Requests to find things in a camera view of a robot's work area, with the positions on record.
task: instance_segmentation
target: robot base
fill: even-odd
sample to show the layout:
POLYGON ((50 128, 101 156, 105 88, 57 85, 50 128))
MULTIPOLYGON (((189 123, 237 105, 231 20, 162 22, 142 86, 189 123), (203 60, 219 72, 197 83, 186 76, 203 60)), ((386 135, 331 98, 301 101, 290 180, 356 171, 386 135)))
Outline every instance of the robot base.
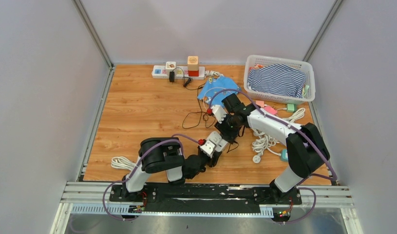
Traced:
POLYGON ((147 194, 145 211, 149 212, 197 212, 197 213, 259 213, 261 204, 295 205, 302 200, 299 191, 293 189, 286 197, 275 202, 270 187, 250 187, 238 184, 183 184, 146 183, 142 191, 128 193, 125 186, 114 185, 110 195, 112 202, 142 202, 142 192, 147 194))

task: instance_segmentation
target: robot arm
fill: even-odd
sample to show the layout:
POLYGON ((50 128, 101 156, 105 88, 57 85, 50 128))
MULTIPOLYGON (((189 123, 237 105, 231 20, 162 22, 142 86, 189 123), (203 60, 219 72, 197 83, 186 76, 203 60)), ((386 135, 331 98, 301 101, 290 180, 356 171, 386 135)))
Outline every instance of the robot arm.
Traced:
POLYGON ((220 131, 223 139, 231 143, 238 136, 240 128, 245 126, 268 133, 287 147, 289 166, 270 183, 271 196, 276 201, 324 164, 313 147, 294 129, 305 133, 329 160, 329 152, 314 124, 300 125, 283 120, 287 124, 284 125, 265 117, 271 114, 264 109, 261 109, 263 113, 260 113, 252 104, 245 106, 235 94, 229 95, 222 102, 229 114, 218 105, 212 106, 211 110, 218 121, 215 127, 220 131))
MULTIPOLYGON (((184 183, 185 179, 192 179, 198 173, 206 171, 206 165, 214 167, 218 158, 228 143, 234 143, 240 129, 245 126, 266 132, 287 146, 289 166, 285 171, 270 183, 270 196, 276 201, 285 197, 302 180, 308 178, 316 169, 324 164, 315 150, 305 142, 292 126, 305 133, 320 149, 326 159, 329 152, 314 124, 300 125, 285 121, 287 125, 267 118, 268 112, 259 112, 252 104, 245 106, 235 94, 223 99, 227 112, 220 106, 211 107, 211 114, 217 119, 216 129, 220 132, 212 132, 198 147, 197 155, 190 155, 187 159, 181 154, 180 145, 164 144, 154 149, 148 157, 142 160, 141 170, 126 182, 129 193, 142 190, 144 183, 150 174, 166 171, 169 183, 184 183)), ((149 138, 141 143, 139 156, 156 143, 173 138, 149 138)))

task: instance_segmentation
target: blue and white striped cloth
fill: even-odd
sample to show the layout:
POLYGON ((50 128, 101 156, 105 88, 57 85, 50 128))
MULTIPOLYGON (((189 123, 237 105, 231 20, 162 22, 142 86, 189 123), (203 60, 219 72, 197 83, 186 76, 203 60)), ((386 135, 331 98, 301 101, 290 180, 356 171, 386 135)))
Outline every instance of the blue and white striped cloth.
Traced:
POLYGON ((248 86, 254 91, 302 98, 306 75, 284 64, 274 64, 259 69, 251 69, 248 86))

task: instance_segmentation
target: pink eraser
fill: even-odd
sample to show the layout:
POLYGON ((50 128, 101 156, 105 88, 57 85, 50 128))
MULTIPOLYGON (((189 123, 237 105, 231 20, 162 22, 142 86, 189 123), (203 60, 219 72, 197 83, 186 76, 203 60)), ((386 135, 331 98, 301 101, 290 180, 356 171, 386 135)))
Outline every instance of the pink eraser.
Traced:
POLYGON ((265 111, 269 112, 270 114, 272 114, 274 116, 277 114, 277 111, 274 110, 274 108, 271 106, 265 106, 264 109, 265 109, 265 111))
POLYGON ((261 108, 264 107, 264 101, 257 101, 256 100, 256 104, 259 105, 261 108))

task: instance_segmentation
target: laundry basket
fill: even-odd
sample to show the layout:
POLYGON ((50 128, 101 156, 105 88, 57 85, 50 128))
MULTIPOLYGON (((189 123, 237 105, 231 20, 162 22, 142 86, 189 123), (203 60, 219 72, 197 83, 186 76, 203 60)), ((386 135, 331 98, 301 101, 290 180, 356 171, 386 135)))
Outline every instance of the laundry basket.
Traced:
POLYGON ((314 83, 314 73, 313 67, 308 62, 302 62, 297 60, 285 59, 285 58, 275 58, 268 56, 260 56, 260 55, 250 55, 247 58, 246 69, 244 72, 244 89, 247 91, 248 95, 257 100, 266 100, 266 101, 274 101, 280 103, 292 103, 292 104, 302 104, 307 101, 313 101, 315 98, 315 83, 314 83), (248 87, 248 74, 250 67, 254 67, 255 65, 260 64, 263 66, 270 66, 273 64, 285 64, 289 67, 295 68, 306 74, 306 83, 305 85, 309 85, 309 89, 303 98, 296 97, 287 97, 282 95, 270 94, 270 93, 262 93, 251 90, 248 87))

